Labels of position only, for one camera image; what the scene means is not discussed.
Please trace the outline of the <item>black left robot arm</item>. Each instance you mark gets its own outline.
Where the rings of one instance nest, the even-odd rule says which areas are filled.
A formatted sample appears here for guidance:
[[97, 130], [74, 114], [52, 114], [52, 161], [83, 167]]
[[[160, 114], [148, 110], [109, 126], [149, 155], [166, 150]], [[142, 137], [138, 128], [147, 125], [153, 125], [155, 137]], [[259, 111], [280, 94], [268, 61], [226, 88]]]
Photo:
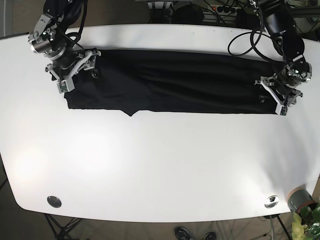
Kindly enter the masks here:
[[219, 56], [223, 79], [210, 105], [201, 111], [217, 114], [285, 116], [303, 96], [298, 86], [312, 77], [304, 57], [305, 43], [283, 0], [252, 0], [259, 25], [249, 34], [250, 48]]

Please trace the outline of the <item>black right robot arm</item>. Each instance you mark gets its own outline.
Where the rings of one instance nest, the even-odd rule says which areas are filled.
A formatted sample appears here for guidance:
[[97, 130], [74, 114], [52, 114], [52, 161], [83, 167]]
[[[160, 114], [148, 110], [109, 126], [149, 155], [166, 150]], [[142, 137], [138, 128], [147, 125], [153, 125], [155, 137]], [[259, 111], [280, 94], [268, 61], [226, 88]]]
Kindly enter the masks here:
[[61, 94], [75, 89], [73, 76], [80, 71], [89, 71], [94, 78], [99, 76], [96, 58], [101, 52], [96, 48], [85, 49], [79, 44], [87, 10], [86, 0], [47, 0], [42, 15], [28, 36], [30, 49], [52, 61], [45, 71], [57, 81]]

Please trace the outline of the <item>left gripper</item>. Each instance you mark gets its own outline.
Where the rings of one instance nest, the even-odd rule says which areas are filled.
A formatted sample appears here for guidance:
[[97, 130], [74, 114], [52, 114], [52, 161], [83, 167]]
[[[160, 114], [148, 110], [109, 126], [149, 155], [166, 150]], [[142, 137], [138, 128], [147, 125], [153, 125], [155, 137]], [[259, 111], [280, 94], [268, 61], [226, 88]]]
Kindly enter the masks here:
[[284, 67], [270, 77], [262, 76], [255, 81], [262, 86], [277, 103], [275, 113], [285, 116], [292, 105], [297, 103], [297, 98], [303, 93], [297, 89], [312, 78], [312, 66], [303, 55], [289, 60]]

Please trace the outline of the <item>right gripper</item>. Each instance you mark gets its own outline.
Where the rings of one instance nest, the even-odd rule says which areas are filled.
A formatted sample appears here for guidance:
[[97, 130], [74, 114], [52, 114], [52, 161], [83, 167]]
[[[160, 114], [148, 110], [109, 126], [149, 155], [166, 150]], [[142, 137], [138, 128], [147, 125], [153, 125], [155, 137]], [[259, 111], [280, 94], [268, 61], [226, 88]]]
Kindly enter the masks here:
[[57, 24], [50, 15], [41, 15], [34, 30], [28, 37], [30, 49], [36, 54], [43, 54], [52, 61], [45, 67], [57, 81], [59, 92], [67, 93], [75, 89], [73, 76], [80, 71], [95, 73], [96, 58], [101, 52], [96, 48], [75, 49], [74, 41], [58, 32]]

